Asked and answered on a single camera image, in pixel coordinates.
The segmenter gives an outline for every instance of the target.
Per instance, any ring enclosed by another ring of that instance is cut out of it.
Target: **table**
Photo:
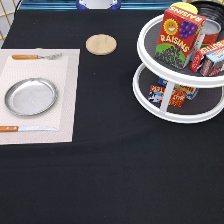
[[[80,48],[72,143],[0,146],[0,223],[223,223],[224,112],[199,124],[136,100],[137,39],[162,11],[18,11],[3,48]],[[94,34],[118,43],[85,49]]]

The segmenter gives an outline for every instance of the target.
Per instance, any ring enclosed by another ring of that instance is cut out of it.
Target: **wooden coaster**
[[[116,47],[116,40],[113,37],[104,34],[94,35],[86,41],[87,50],[95,55],[110,54]]]

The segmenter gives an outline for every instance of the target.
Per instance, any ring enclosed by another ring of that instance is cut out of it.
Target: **metal plate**
[[[5,105],[17,115],[35,115],[51,107],[57,99],[55,85],[47,79],[30,78],[13,85],[5,95]]]

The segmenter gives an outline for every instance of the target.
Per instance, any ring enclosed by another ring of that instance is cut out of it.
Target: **snack box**
[[[191,70],[194,72],[199,72],[205,60],[206,54],[221,49],[224,49],[224,40],[221,40],[212,45],[197,50],[190,66]]]
[[[166,86],[167,85],[167,80],[163,78],[159,78],[159,84]],[[179,84],[175,84],[174,86],[175,89],[182,90],[186,93],[186,98],[189,100],[192,100],[198,93],[198,88],[195,87],[189,87],[189,86],[182,86]]]
[[[155,57],[176,68],[184,68],[205,21],[205,17],[175,6],[166,9]]]
[[[162,103],[165,92],[164,87],[151,86],[148,96],[148,101],[153,103]],[[185,92],[181,90],[173,90],[169,105],[181,107],[185,99]]]
[[[224,49],[206,55],[205,62],[200,70],[203,76],[213,76],[224,70]]]

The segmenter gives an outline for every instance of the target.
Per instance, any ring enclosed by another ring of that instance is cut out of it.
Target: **orange knife handle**
[[[0,126],[0,132],[16,132],[18,129],[18,126]]]
[[[22,55],[22,54],[14,54],[12,55],[13,59],[38,59],[38,55]]]

